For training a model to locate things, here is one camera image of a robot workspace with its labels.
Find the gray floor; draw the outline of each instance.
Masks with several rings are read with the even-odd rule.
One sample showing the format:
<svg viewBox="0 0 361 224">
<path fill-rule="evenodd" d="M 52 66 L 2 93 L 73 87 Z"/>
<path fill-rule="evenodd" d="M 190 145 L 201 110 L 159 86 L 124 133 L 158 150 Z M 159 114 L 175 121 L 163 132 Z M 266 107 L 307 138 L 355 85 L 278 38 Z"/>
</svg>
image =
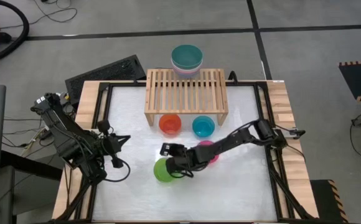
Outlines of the gray floor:
<svg viewBox="0 0 361 224">
<path fill-rule="evenodd" d="M 42 14 L 33 1 L 10 0 L 30 21 Z M 68 4 L 60 0 L 61 6 Z M 260 27 L 333 26 L 361 24 L 361 1 L 260 0 L 253 1 Z M 39 4 L 47 12 L 55 4 Z M 251 28 L 244 0 L 76 0 L 74 20 L 63 24 L 42 19 L 31 26 L 30 35 L 101 34 L 177 29 Z M 55 16 L 64 19 L 72 12 Z M 0 26 L 18 21 L 0 8 Z M 9 29 L 13 35 L 19 28 Z M 337 65 L 361 60 L 361 30 L 327 30 L 262 33 L 271 74 L 285 80 L 297 126 L 307 131 L 302 148 L 311 179 L 334 179 L 351 222 L 361 223 L 361 157 L 349 142 L 350 120 L 361 113 Z M 64 80 L 115 60 L 137 54 L 144 69 L 169 67 L 171 49 L 195 44 L 205 53 L 205 68 L 237 72 L 240 79 L 265 79 L 252 33 L 123 37 L 112 39 L 28 41 L 0 60 L 0 84 L 7 86 L 6 116 L 37 118 L 29 108 L 45 92 L 65 91 Z M 35 122 L 6 122 L 5 131 L 34 128 Z M 28 141 L 32 133 L 11 136 L 16 143 Z M 354 131 L 361 151 L 361 129 Z M 5 150 L 20 154 L 18 149 Z M 52 155 L 53 148 L 32 155 Z M 29 186 L 42 187 L 41 181 Z M 38 210 L 24 213 L 20 223 L 46 221 L 55 200 L 43 196 Z"/>
</svg>

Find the keyboard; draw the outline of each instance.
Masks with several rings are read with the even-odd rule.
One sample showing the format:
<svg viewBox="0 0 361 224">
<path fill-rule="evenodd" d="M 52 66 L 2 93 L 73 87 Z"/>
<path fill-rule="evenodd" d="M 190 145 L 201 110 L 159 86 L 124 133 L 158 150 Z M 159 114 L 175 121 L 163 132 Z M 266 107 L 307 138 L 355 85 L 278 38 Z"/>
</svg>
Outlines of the keyboard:
<svg viewBox="0 0 361 224">
<path fill-rule="evenodd" d="M 87 80 L 140 80 L 146 74 L 136 55 L 65 80 L 71 104 L 77 108 L 80 101 L 83 82 Z"/>
</svg>

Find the wooden rack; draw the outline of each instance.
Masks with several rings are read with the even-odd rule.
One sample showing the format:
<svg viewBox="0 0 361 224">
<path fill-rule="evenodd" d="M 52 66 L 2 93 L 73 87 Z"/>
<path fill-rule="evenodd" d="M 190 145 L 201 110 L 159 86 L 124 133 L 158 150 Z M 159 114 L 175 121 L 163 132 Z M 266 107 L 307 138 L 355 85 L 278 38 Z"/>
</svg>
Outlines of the wooden rack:
<svg viewBox="0 0 361 224">
<path fill-rule="evenodd" d="M 221 126 L 228 114 L 223 69 L 201 69 L 189 79 L 172 69 L 149 69 L 144 114 L 150 126 L 155 114 L 216 114 Z"/>
</svg>

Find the teal bowl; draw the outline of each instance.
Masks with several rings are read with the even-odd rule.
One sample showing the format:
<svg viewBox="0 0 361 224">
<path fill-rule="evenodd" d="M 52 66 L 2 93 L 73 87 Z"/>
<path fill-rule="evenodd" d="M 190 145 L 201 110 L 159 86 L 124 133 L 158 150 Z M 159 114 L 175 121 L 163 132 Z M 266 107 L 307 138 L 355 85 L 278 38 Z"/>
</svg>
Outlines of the teal bowl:
<svg viewBox="0 0 361 224">
<path fill-rule="evenodd" d="M 180 45 L 172 51 L 172 61 L 180 69 L 197 68 L 203 61 L 203 52 L 193 45 Z"/>
<path fill-rule="evenodd" d="M 208 116 L 198 116 L 194 119 L 192 127 L 198 137 L 206 138 L 215 130 L 215 123 Z"/>
</svg>

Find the stacked bowls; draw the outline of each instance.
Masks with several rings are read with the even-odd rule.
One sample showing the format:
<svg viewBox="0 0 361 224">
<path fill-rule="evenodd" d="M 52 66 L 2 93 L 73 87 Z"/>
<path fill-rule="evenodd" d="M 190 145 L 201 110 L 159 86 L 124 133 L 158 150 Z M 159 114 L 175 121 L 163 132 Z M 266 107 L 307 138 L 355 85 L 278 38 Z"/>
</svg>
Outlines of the stacked bowls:
<svg viewBox="0 0 361 224">
<path fill-rule="evenodd" d="M 181 78 L 192 78 L 199 74 L 203 52 L 193 45 L 180 45 L 172 51 L 171 64 Z"/>
</svg>

